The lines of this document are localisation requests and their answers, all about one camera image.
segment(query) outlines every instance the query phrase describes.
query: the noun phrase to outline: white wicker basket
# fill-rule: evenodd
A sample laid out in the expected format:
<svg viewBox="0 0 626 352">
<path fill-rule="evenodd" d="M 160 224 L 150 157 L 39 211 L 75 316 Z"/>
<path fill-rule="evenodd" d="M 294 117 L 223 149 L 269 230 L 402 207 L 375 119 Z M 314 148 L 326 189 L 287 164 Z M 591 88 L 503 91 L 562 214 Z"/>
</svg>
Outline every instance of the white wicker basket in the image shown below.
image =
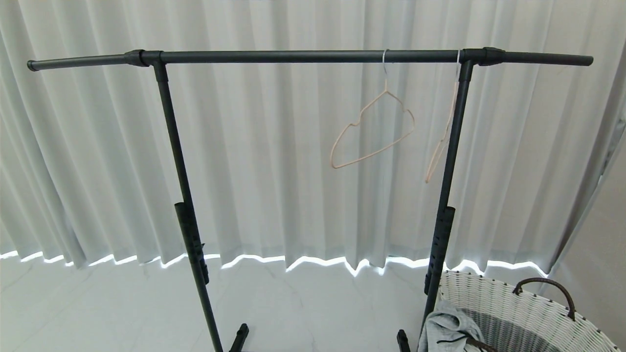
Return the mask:
<svg viewBox="0 0 626 352">
<path fill-rule="evenodd" d="M 555 285 L 565 294 L 570 308 L 523 292 L 521 286 L 528 282 Z M 483 276 L 446 271 L 441 277 L 439 298 L 474 319 L 485 343 L 498 352 L 620 351 L 595 325 L 575 312 L 565 288 L 549 279 L 522 280 L 514 288 Z"/>
</svg>

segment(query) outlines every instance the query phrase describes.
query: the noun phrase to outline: horizontal bar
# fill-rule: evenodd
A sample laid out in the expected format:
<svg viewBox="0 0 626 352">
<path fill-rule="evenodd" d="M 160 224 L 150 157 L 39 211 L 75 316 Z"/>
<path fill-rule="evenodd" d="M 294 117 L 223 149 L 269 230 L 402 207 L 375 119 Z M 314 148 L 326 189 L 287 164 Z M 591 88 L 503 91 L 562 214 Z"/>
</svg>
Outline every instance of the horizontal bar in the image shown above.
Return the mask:
<svg viewBox="0 0 626 352">
<path fill-rule="evenodd" d="M 125 54 L 28 61 L 32 71 L 103 65 L 136 65 L 143 59 L 162 63 L 379 63 L 383 50 L 307 51 L 129 51 Z M 548 53 L 516 53 L 495 48 L 457 50 L 387 50 L 388 63 L 454 63 L 471 60 L 479 65 L 503 62 L 589 66 L 593 57 Z"/>
</svg>

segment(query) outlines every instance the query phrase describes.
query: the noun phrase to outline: wire hanger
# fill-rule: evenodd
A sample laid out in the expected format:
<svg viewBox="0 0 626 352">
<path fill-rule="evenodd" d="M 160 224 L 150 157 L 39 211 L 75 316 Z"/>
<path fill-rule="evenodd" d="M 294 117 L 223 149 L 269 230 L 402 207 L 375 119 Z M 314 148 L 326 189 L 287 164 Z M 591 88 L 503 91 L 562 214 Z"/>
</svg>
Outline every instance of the wire hanger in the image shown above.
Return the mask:
<svg viewBox="0 0 626 352">
<path fill-rule="evenodd" d="M 443 154 L 443 150 L 448 145 L 447 143 L 443 144 L 444 141 L 449 141 L 450 137 L 448 136 L 448 130 L 450 129 L 450 121 L 452 121 L 452 115 L 454 113 L 454 107 L 456 106 L 456 93 L 459 88 L 459 67 L 460 62 L 459 59 L 461 57 L 461 50 L 456 53 L 456 78 L 454 79 L 454 93 L 452 94 L 452 103 L 450 104 L 450 114 L 448 115 L 448 122 L 446 124 L 446 130 L 443 132 L 443 137 L 437 143 L 437 147 L 434 149 L 433 157 L 431 158 L 430 164 L 428 164 L 428 170 L 426 171 L 426 183 L 430 181 L 430 178 L 433 176 L 435 169 L 437 168 L 437 164 L 439 163 L 439 159 L 441 159 L 441 154 Z"/>
<path fill-rule="evenodd" d="M 400 98 L 398 98 L 397 96 L 393 95 L 393 93 L 391 93 L 388 88 L 387 88 L 387 68 L 385 67 L 385 53 L 387 52 L 388 49 L 385 49 L 382 52 L 382 69 L 385 71 L 385 89 L 382 91 L 382 93 L 378 94 L 377 97 L 374 98 L 374 100 L 370 101 L 360 112 L 359 114 L 359 120 L 356 123 L 350 123 L 348 124 L 346 127 L 344 127 L 343 131 L 341 131 L 341 133 L 339 134 L 339 137 L 337 137 L 337 140 L 335 141 L 335 144 L 332 145 L 332 149 L 331 149 L 331 167 L 332 168 L 341 168 L 344 166 L 348 166 L 357 162 L 360 162 L 361 160 L 365 160 L 369 157 L 372 157 L 380 152 L 382 152 L 383 150 L 386 150 L 388 148 L 391 148 L 394 144 L 396 144 L 397 142 L 400 142 L 401 140 L 405 139 L 408 135 L 410 135 L 414 130 L 415 130 L 415 117 L 413 116 L 413 113 L 411 112 L 411 110 L 409 109 L 405 109 L 404 108 L 404 103 L 402 102 L 402 100 L 400 100 Z M 389 95 L 392 98 L 394 98 L 399 104 L 400 104 L 400 108 L 402 108 L 402 114 L 404 113 L 409 113 L 409 115 L 411 116 L 411 120 L 413 121 L 413 127 L 411 128 L 410 131 L 407 132 L 407 134 L 403 135 L 402 137 L 398 138 L 397 140 L 393 141 L 391 144 L 389 144 L 388 146 L 377 150 L 371 154 L 368 154 L 364 157 L 358 158 L 356 160 L 353 160 L 351 162 L 347 162 L 347 163 L 343 163 L 341 165 L 335 165 L 334 161 L 333 161 L 333 156 L 335 154 L 335 148 L 337 147 L 337 144 L 339 143 L 339 140 L 341 139 L 341 137 L 343 137 L 344 133 L 347 131 L 348 128 L 350 127 L 356 127 L 359 124 L 361 124 L 362 120 L 363 120 L 363 113 L 369 109 L 370 107 L 372 107 L 372 105 L 378 101 L 378 99 L 382 98 L 383 95 Z"/>
</svg>

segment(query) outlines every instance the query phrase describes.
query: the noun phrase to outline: light under curtain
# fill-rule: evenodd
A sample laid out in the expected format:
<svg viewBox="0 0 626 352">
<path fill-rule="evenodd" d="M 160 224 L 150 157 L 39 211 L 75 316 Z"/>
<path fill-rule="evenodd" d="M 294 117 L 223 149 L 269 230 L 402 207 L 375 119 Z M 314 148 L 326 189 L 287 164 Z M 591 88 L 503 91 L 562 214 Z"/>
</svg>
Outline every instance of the light under curtain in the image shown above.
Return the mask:
<svg viewBox="0 0 626 352">
<path fill-rule="evenodd" d="M 181 201 L 150 69 L 33 74 L 28 59 L 131 49 L 460 49 L 590 54 L 589 68 L 477 67 L 450 202 L 448 266 L 532 261 L 561 246 L 626 38 L 626 3 L 602 1 L 3 1 L 2 253 L 84 266 L 113 254 L 184 252 Z M 383 266 L 429 254 L 454 64 L 387 64 L 415 132 L 334 170 L 329 152 L 381 90 L 381 64 L 170 65 L 170 86 L 206 254 L 345 256 Z M 336 151 L 367 155 L 411 128 L 383 98 Z"/>
</svg>

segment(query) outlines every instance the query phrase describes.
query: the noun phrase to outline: clothes rack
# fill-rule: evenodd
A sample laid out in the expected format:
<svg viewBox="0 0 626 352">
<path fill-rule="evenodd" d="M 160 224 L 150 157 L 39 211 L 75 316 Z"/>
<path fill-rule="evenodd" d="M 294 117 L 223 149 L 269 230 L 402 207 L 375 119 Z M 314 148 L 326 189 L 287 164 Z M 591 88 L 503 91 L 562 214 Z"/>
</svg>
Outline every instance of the clothes rack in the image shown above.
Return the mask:
<svg viewBox="0 0 626 352">
<path fill-rule="evenodd" d="M 29 60 L 27 66 L 31 71 L 50 70 L 55 68 L 74 68 L 86 66 L 133 65 L 140 67 L 152 66 L 161 95 L 163 113 L 167 123 L 174 162 L 180 183 L 183 201 L 174 205 L 178 222 L 183 234 L 185 248 L 192 267 L 200 303 L 207 320 L 213 347 L 216 352 L 223 352 L 222 343 L 217 331 L 215 316 L 208 296 L 208 269 L 204 261 L 198 224 L 193 207 L 191 189 L 187 179 L 187 170 L 183 159 L 183 151 L 178 136 L 178 128 L 172 105 L 172 96 L 168 84 L 167 64 L 181 63 L 380 63 L 385 54 L 387 63 L 456 63 L 461 64 L 458 93 L 454 108 L 450 132 L 448 153 L 443 173 L 441 195 L 434 227 L 431 256 L 424 282 L 424 293 L 428 295 L 424 308 L 424 317 L 433 311 L 439 289 L 441 272 L 448 249 L 448 241 L 454 220 L 455 209 L 448 205 L 450 187 L 454 173 L 454 162 L 459 146 L 463 113 L 468 97 L 468 90 L 474 66 L 491 66 L 500 63 L 533 63 L 548 65 L 589 66 L 593 63 L 592 56 L 507 52 L 498 48 L 462 49 L 458 50 L 335 50 L 335 51 L 146 51 L 133 50 L 124 54 L 84 56 L 56 60 Z M 237 331 L 230 352 L 241 352 L 248 335 L 248 326 L 244 323 Z M 408 339 L 404 330 L 398 331 L 396 341 L 400 352 L 410 352 Z"/>
</svg>

